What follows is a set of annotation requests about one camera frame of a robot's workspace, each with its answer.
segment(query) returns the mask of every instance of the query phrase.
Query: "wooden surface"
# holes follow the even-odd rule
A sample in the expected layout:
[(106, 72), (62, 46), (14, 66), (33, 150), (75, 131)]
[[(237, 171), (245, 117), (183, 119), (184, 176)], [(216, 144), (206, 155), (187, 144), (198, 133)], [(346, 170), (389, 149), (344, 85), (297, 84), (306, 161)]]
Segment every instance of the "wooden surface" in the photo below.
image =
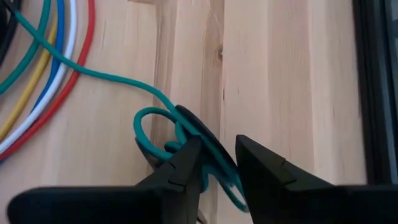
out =
[[(37, 24), (40, 7), (24, 1), (22, 12)], [(86, 10), (78, 1), (74, 60)], [(246, 134), (330, 182), (366, 181), (351, 1), (97, 0), (96, 15), (88, 68), (160, 88), (198, 115), (233, 157), (235, 135)], [(0, 79), (31, 40), (19, 27)], [(0, 121), (31, 68), (0, 97)], [(0, 222), (9, 199), (31, 187), (138, 183), (150, 169), (132, 119), (152, 105), (160, 106), (141, 90), (82, 76), (51, 122), (0, 167)], [(145, 119), (144, 128), (159, 146), (173, 137), (162, 118)], [(250, 223), (213, 179), (200, 207), (209, 223)]]

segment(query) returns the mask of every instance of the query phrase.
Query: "blue wire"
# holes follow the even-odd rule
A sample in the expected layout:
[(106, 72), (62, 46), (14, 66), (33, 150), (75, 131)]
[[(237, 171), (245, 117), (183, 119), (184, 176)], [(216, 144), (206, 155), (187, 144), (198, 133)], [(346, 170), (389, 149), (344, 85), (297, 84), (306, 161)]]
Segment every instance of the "blue wire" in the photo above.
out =
[[(57, 37), (55, 39), (55, 48), (58, 52), (62, 52), (63, 39), (64, 39), (63, 37), (65, 35), (65, 5), (63, 4), (63, 0), (57, 0), (57, 11), (58, 11), (58, 23), (57, 23), (58, 27), (57, 27)], [(49, 79), (47, 79), (47, 83), (45, 84), (42, 92), (40, 93), (38, 99), (36, 100), (36, 103), (33, 106), (32, 111), (40, 103), (47, 90), (49, 90), (51, 83), (54, 81), (54, 78), (58, 72), (59, 67), (60, 67), (60, 61), (55, 57), (53, 57)]]

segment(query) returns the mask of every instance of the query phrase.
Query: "light wood board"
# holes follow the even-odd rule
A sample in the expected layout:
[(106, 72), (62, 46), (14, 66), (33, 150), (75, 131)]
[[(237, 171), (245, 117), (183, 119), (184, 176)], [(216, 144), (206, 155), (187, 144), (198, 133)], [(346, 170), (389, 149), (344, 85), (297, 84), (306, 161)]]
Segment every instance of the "light wood board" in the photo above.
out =
[[(22, 5), (35, 25), (41, 3)], [(87, 23), (86, 1), (77, 3), (74, 60)], [(233, 157), (235, 135), (245, 134), (332, 183), (365, 183), (351, 1), (96, 0), (96, 18), (86, 66), (160, 88), (199, 116)], [(31, 41), (18, 27), (0, 80)], [(31, 70), (0, 97), (0, 122)], [(9, 199), (32, 187), (142, 180), (150, 169), (132, 119), (152, 105), (161, 106), (142, 90), (82, 76), (51, 122), (1, 165), (0, 223)], [(158, 146), (173, 138), (163, 118), (145, 119), (144, 129)], [(211, 224), (250, 223), (214, 179), (200, 208)]]

